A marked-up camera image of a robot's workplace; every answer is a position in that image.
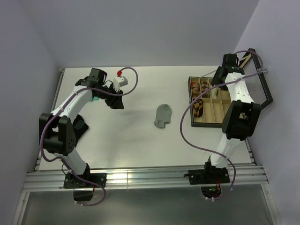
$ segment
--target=wooden tray compartment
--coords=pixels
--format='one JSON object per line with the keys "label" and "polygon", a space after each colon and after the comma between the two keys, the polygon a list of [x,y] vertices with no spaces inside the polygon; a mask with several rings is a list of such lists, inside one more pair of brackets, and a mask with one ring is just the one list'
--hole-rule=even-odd
{"label": "wooden tray compartment", "polygon": [[[192,102],[195,97],[192,97],[192,86],[191,82],[197,82],[201,86],[201,82],[206,81],[211,85],[212,78],[200,78],[200,77],[189,77],[188,79],[188,92],[189,99]],[[231,104],[230,94],[228,91],[218,89],[216,98],[212,97],[212,93],[209,97],[203,97],[203,114],[201,117],[194,117],[193,108],[190,108],[191,113],[191,125],[192,127],[211,127],[220,128],[224,115],[227,113]]]}

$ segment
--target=metal frame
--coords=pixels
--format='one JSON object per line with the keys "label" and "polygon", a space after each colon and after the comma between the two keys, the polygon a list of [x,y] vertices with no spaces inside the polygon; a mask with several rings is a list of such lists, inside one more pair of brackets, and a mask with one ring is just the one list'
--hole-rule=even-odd
{"label": "metal frame", "polygon": [[[52,108],[54,108],[56,103],[64,71],[64,69],[61,70]],[[236,165],[237,175],[234,184],[261,184],[273,223],[275,225],[281,225],[282,223],[275,202],[270,193],[268,179],[263,166],[256,165],[247,141],[246,144],[252,163]],[[30,192],[91,190],[91,188],[63,189],[65,175],[62,171],[40,171],[38,170],[40,161],[41,156],[37,159],[35,172],[28,173],[25,178],[20,200],[12,223],[13,225],[20,225],[22,223]],[[107,173],[106,189],[180,188],[191,187],[188,178],[183,176],[188,172],[188,170],[203,168],[204,166],[195,165],[156,168],[96,169],[91,170],[91,173]],[[232,178],[233,168],[229,167],[229,170]]]}
{"label": "metal frame", "polygon": [[275,225],[282,225],[282,221],[279,215],[279,211],[277,209],[277,206],[275,204],[273,195],[271,194],[271,190],[268,184],[262,184],[262,191],[264,194],[264,197],[266,199],[266,203],[269,208],[269,212],[273,221],[273,224]]}

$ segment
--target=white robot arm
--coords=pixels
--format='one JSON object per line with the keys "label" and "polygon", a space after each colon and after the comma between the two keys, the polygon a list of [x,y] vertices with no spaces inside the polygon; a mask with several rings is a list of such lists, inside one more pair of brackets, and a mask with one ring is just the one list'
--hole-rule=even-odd
{"label": "white robot arm", "polygon": [[[91,69],[90,75],[84,79],[80,79],[76,83],[76,86],[69,97],[59,107],[50,114],[43,113],[40,116],[40,135],[49,119],[57,114],[57,112],[62,109],[62,106],[65,105],[71,96],[76,94],[78,90],[87,87],[95,87],[113,94],[122,94],[123,92],[120,90],[120,87],[128,84],[127,79],[120,75],[114,78],[110,87],[106,87],[104,86],[106,76],[107,73],[100,69]],[[83,118],[79,116],[78,113],[85,104],[92,100],[93,97],[105,99],[107,105],[112,109],[124,109],[121,97],[113,97],[93,90],[83,90],[67,104],[65,110],[60,114],[57,120],[54,120],[51,124],[52,127],[48,128],[44,139],[44,149],[56,157],[63,159],[77,175],[84,175],[85,173],[90,172],[88,164],[81,159],[75,146],[80,136],[88,128]]]}
{"label": "white robot arm", "polygon": [[[239,78],[242,78],[244,75],[240,73],[232,73],[228,74],[225,83],[231,82],[234,80],[237,80]],[[249,95],[246,82],[245,80],[241,80],[237,83],[229,84],[227,85],[228,91],[230,93],[230,98],[232,101],[241,101],[243,103],[254,103],[253,99]],[[217,147],[217,152],[222,153],[223,155],[226,155],[228,158],[231,158],[234,151],[236,150],[236,147],[241,143],[242,141],[237,138],[227,138],[227,134],[223,133],[222,139]],[[227,167],[228,161],[217,154],[212,154],[211,158],[211,165],[217,167],[217,168],[224,168]]]}
{"label": "white robot arm", "polygon": [[251,98],[244,77],[244,70],[238,67],[236,54],[226,54],[223,64],[218,67],[212,85],[220,85],[221,90],[228,90],[231,105],[222,122],[222,139],[204,165],[204,170],[190,170],[185,176],[190,184],[218,184],[215,187],[201,187],[202,193],[208,197],[218,197],[221,194],[221,183],[229,183],[228,160],[240,142],[251,136],[256,127],[261,111],[261,105],[254,103]]}

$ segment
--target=gray sock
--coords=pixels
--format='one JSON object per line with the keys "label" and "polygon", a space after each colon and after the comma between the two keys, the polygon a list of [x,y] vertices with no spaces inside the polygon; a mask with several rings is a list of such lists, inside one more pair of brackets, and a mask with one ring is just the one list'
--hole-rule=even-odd
{"label": "gray sock", "polygon": [[160,129],[165,128],[165,124],[169,124],[171,122],[171,114],[172,111],[169,105],[160,105],[156,110],[154,125]]}

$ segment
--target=white wall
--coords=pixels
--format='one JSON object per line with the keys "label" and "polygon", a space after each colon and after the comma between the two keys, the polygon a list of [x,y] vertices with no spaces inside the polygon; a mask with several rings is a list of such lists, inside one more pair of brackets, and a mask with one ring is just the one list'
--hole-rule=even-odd
{"label": "white wall", "polygon": [[19,0],[63,67],[218,65],[258,0]]}
{"label": "white wall", "polygon": [[12,222],[38,156],[38,117],[50,110],[59,70],[17,0],[0,1],[0,224]]}
{"label": "white wall", "polygon": [[284,224],[300,221],[300,1],[260,0],[236,50],[255,48],[268,68],[274,102],[250,138]]}

